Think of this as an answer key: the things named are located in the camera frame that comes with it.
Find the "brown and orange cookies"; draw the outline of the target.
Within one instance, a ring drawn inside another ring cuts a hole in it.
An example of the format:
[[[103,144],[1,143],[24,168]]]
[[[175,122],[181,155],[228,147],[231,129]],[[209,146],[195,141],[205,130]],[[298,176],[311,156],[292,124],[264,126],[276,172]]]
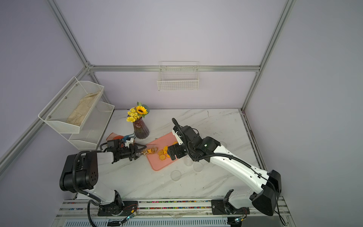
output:
[[[157,152],[157,147],[151,147],[151,148],[147,148],[147,149],[143,150],[141,153],[144,156],[147,156],[147,155],[155,154],[156,152]]]

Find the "clear jar with orange cookies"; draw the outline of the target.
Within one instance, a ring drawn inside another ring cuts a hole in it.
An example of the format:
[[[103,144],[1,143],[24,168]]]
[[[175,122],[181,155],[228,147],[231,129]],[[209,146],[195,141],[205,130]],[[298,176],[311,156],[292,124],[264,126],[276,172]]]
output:
[[[184,157],[183,162],[186,166],[192,166],[194,161],[190,157]]]

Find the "clear jar with brown cookies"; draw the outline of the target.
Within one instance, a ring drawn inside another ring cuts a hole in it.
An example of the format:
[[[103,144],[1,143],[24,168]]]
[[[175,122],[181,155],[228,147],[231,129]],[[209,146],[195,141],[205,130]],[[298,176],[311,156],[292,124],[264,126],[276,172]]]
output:
[[[143,156],[153,155],[153,154],[156,154],[157,152],[158,152],[158,147],[156,147],[156,146],[147,146],[146,148],[144,148],[140,152],[140,155],[143,155]]]

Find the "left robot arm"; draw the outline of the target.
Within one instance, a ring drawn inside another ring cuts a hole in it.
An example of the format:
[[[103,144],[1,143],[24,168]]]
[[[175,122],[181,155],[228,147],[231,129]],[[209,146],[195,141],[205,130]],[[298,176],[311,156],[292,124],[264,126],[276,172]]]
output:
[[[114,164],[120,160],[137,160],[146,145],[129,140],[110,140],[100,145],[104,150],[80,151],[67,156],[60,177],[60,189],[85,195],[90,204],[98,207],[98,216],[128,216],[136,212],[137,201],[124,202],[120,194],[100,182],[98,168],[105,164]]]

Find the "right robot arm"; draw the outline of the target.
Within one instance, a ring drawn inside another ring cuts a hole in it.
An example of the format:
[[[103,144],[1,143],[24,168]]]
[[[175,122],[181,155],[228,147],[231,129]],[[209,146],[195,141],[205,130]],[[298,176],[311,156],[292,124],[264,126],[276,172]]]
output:
[[[205,160],[232,173],[252,191],[249,199],[255,209],[267,216],[279,213],[278,199],[282,193],[281,174],[276,170],[266,171],[249,164],[230,152],[212,137],[201,138],[198,130],[180,126],[175,118],[172,134],[177,144],[168,148],[172,160],[189,156],[192,161]]]

